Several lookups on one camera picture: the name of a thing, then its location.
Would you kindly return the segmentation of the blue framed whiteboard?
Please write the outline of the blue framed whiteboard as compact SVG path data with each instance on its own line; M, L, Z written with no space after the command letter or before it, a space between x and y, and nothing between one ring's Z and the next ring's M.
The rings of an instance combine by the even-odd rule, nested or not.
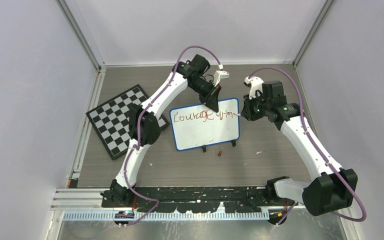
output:
M169 111L174 145L178 151L236 141L240 138L239 100L218 101L219 112L203 104L173 108Z

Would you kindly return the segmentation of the black white chessboard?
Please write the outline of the black white chessboard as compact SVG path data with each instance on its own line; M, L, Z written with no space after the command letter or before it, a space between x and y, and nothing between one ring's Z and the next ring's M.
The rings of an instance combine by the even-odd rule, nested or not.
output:
M128 105L140 104L148 97L144 89L136 84L85 113L111 160L128 151Z

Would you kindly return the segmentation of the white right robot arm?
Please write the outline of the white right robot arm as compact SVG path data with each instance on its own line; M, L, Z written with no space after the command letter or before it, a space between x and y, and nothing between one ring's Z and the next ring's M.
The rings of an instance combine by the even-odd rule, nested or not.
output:
M271 205L284 199L303 204L313 216L331 213L352 205L351 191L357 186L358 176L353 169L344 169L321 145L298 103L288 103L283 84L264 82L259 77L246 77L240 113L248 121L267 118L287 137L303 160L311 182L293 180L287 176L273 178L265 186L265 198Z

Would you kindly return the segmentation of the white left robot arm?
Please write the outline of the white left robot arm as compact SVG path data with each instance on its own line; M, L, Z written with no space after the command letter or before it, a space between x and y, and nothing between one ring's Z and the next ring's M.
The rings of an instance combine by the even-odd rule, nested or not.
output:
M158 90L141 104L129 105L129 145L119 173L112 180L108 190L101 193L103 200L128 207L134 197L139 169L143 159L161 135L158 123L164 110L187 88L198 93L200 102L210 110L219 112L218 96L222 89L220 81L228 79L230 74L222 64L207 81L204 74L210 69L209 61L197 54L192 60L177 62L167 80Z

